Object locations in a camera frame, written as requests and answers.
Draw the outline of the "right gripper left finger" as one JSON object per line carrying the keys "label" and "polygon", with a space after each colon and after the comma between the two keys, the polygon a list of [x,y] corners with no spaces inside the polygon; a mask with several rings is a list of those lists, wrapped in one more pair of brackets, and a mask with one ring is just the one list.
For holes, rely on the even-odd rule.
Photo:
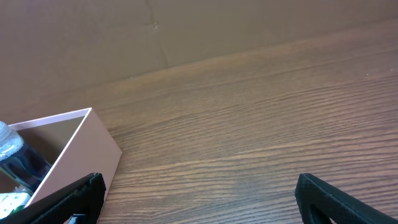
{"label": "right gripper left finger", "polygon": [[91,173],[68,186],[9,215],[1,224],[77,223],[97,224],[104,204],[106,185],[101,173]]}

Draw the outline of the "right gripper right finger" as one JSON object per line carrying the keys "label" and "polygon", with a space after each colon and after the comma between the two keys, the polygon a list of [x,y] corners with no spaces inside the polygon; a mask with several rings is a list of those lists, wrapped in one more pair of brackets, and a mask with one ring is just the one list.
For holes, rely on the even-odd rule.
{"label": "right gripper right finger", "polygon": [[295,198],[304,224],[397,224],[396,219],[309,173],[299,175]]}

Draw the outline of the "clear soap pump bottle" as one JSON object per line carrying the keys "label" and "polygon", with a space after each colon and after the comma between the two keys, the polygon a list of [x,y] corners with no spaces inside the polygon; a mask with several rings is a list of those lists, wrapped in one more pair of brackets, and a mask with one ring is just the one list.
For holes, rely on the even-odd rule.
{"label": "clear soap pump bottle", "polygon": [[51,165],[17,131],[1,121],[1,169],[35,192]]}

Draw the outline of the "green white soap packet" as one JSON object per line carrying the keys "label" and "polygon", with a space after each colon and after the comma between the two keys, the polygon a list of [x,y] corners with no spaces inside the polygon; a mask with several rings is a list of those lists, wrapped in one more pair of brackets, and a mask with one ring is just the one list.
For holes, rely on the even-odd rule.
{"label": "green white soap packet", "polygon": [[0,201],[0,219],[23,209],[31,196],[26,192],[2,193]]}

